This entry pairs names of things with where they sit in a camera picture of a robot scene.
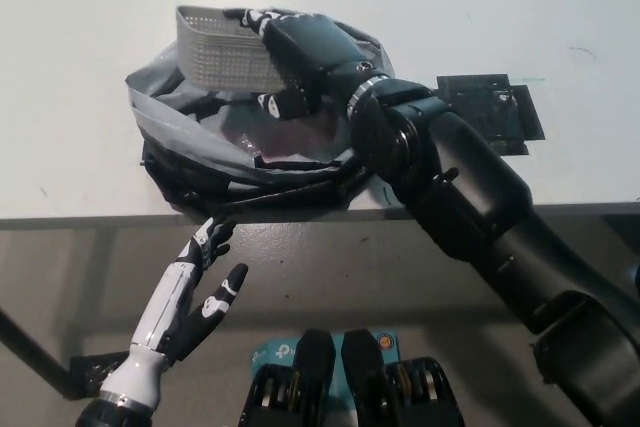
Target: white table surface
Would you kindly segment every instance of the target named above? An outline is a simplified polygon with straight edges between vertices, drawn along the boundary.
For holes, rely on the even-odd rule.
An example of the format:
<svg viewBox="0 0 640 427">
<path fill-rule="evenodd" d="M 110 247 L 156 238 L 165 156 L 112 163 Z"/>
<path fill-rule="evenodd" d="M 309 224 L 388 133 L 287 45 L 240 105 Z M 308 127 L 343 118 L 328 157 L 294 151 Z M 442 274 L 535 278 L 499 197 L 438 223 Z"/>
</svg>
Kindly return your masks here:
<svg viewBox="0 0 640 427">
<path fill-rule="evenodd" d="M 124 85 L 174 39 L 178 4 L 324 12 L 432 87 L 507 73 L 529 85 L 547 137 L 507 158 L 536 205 L 640 212 L 638 0 L 0 0 L 0 226 L 182 222 L 139 165 Z M 382 189 L 319 217 L 402 215 Z"/>
</svg>

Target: gray floor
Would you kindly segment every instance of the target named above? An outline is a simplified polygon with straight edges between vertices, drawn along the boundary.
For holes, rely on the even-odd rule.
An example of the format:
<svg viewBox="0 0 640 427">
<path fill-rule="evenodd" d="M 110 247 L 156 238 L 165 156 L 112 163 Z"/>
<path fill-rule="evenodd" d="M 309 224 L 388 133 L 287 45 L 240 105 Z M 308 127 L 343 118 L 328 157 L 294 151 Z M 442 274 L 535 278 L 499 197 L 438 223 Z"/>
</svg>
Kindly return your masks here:
<svg viewBox="0 0 640 427">
<path fill-rule="evenodd" d="M 637 255 L 599 218 L 552 226 L 633 293 Z M 59 359 L 123 350 L 165 266 L 192 228 L 0 232 L 0 305 Z M 404 357 L 445 367 L 469 426 L 586 426 L 544 386 L 533 337 L 466 265 L 412 222 L 248 225 L 203 280 L 198 301 L 236 262 L 245 287 L 225 325 L 163 381 L 157 426 L 237 425 L 249 356 L 315 326 L 394 328 Z M 84 402 L 60 399 L 0 347 L 0 427 L 69 426 Z"/>
</svg>

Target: gray mesh basket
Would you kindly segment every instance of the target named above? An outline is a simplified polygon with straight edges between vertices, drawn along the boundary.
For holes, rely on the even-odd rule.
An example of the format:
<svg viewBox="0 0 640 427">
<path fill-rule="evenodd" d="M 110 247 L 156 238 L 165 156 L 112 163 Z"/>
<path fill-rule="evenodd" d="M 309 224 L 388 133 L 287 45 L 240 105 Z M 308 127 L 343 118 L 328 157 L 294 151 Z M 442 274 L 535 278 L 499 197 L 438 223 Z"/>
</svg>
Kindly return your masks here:
<svg viewBox="0 0 640 427">
<path fill-rule="evenodd" d="M 222 9 L 181 6 L 178 67 L 194 85 L 212 91 L 277 92 L 289 76 L 276 68 L 262 40 Z"/>
</svg>

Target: teal box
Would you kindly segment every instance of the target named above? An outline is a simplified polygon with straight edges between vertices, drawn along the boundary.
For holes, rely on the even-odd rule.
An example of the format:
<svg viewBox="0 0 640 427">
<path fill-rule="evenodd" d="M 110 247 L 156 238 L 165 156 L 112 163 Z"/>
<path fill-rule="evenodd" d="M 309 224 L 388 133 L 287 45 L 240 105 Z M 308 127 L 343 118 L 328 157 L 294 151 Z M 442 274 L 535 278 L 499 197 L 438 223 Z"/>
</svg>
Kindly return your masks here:
<svg viewBox="0 0 640 427">
<path fill-rule="evenodd" d="M 394 331 L 384 330 L 372 332 L 372 334 L 378 340 L 385 364 L 400 360 L 398 338 Z M 336 362 L 333 368 L 333 380 L 329 388 L 327 411 L 344 412 L 355 410 L 353 397 L 347 385 L 344 367 L 342 366 L 342 357 L 340 356 L 344 334 L 332 334 L 332 337 L 336 346 Z M 300 340 L 300 337 L 275 339 L 258 347 L 251 357 L 251 378 L 255 376 L 258 369 L 264 364 L 289 366 L 293 364 L 293 356 L 296 353 L 298 340 Z"/>
</svg>

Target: robotic arm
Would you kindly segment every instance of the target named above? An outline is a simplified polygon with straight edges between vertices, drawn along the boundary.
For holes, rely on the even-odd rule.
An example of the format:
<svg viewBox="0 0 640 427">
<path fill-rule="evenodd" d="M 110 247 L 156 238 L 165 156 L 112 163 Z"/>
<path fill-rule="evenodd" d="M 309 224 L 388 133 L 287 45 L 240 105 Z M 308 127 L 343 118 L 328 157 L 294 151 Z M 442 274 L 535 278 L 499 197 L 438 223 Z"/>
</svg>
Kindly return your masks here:
<svg viewBox="0 0 640 427">
<path fill-rule="evenodd" d="M 160 403 L 160 377 L 184 360 L 220 324 L 247 275 L 236 265 L 220 287 L 191 314 L 204 272 L 229 251 L 234 224 L 209 219 L 189 239 L 160 279 L 129 346 L 129 357 L 109 375 L 77 427 L 145 427 Z"/>
<path fill-rule="evenodd" d="M 640 425 L 640 307 L 553 233 L 525 182 L 449 105 L 374 68 L 326 16 L 227 15 L 298 73 L 298 97 L 311 108 L 319 95 L 345 106 L 365 164 L 447 255 L 470 263 L 527 329 L 542 334 L 534 355 L 546 382 L 594 426 Z"/>
</svg>

